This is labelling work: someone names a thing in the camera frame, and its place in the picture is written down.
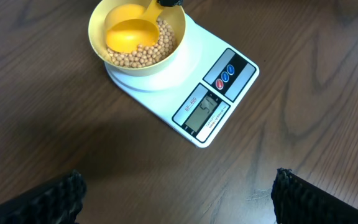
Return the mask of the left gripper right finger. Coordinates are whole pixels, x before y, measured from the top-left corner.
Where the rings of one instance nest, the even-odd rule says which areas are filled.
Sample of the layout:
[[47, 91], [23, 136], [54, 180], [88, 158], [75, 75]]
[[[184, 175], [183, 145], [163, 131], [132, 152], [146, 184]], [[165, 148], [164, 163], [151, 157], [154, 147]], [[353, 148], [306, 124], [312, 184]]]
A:
[[277, 223], [358, 224], [358, 209], [279, 168], [271, 198]]

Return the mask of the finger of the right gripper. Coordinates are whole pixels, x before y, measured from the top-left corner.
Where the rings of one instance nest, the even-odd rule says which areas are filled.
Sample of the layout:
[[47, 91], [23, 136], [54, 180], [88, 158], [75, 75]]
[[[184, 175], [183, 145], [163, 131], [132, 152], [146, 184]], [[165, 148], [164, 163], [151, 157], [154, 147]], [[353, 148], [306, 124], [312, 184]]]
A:
[[183, 0], [157, 0], [157, 2], [163, 7], [181, 6]]

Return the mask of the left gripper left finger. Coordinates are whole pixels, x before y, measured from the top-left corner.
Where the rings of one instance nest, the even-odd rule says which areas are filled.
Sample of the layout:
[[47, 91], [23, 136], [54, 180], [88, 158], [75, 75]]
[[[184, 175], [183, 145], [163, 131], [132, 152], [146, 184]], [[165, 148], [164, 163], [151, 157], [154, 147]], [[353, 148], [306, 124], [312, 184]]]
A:
[[86, 191], [83, 176], [71, 170], [0, 204], [0, 224], [76, 224]]

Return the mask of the pale yellow bowl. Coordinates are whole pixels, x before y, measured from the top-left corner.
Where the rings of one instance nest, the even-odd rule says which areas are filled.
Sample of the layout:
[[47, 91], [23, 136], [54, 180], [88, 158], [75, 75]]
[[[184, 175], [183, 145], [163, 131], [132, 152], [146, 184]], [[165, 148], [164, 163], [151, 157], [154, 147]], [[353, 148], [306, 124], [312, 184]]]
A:
[[[136, 19], [144, 13], [149, 4], [149, 0], [102, 0], [94, 9], [88, 24], [89, 42], [98, 57], [111, 68], [132, 76], [149, 76], [167, 67], [177, 56], [177, 52], [174, 51], [165, 59], [144, 68], [122, 67], [111, 60], [112, 55], [108, 52], [109, 45], [106, 36], [114, 25], [114, 21]], [[159, 16], [172, 27], [178, 46], [181, 47], [183, 39], [187, 36], [188, 22], [190, 22], [183, 7], [166, 7], [162, 9]]]

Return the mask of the yellow measuring scoop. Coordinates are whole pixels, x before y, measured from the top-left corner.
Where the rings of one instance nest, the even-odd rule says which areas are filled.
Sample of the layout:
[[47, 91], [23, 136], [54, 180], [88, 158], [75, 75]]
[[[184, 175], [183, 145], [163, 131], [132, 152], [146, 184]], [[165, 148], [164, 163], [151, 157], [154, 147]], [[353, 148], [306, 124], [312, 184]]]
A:
[[156, 0], [148, 7], [128, 3], [110, 10], [104, 20], [106, 45], [116, 52], [131, 53], [139, 44], [156, 44], [160, 36], [157, 18], [163, 10]]

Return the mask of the soybeans in bowl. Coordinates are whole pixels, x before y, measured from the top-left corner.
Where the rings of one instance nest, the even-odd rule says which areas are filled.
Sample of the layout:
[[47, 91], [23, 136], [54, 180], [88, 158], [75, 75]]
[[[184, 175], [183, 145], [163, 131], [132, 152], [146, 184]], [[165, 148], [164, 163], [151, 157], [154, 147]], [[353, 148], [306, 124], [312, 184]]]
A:
[[154, 65], [170, 56], [178, 46], [173, 27], [161, 17], [157, 18], [157, 25], [160, 35], [155, 45], [139, 44], [137, 50], [131, 53], [119, 53], [107, 47], [106, 50], [111, 62], [124, 68], [143, 68]]

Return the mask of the white digital kitchen scale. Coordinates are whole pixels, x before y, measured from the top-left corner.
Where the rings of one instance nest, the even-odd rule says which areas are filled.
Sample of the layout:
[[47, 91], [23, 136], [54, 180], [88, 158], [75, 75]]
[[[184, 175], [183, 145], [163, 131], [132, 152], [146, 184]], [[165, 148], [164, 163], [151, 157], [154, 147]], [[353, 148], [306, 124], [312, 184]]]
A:
[[259, 75], [258, 66], [186, 17], [185, 36], [168, 67], [135, 77], [110, 64], [124, 92], [198, 147], [207, 147]]

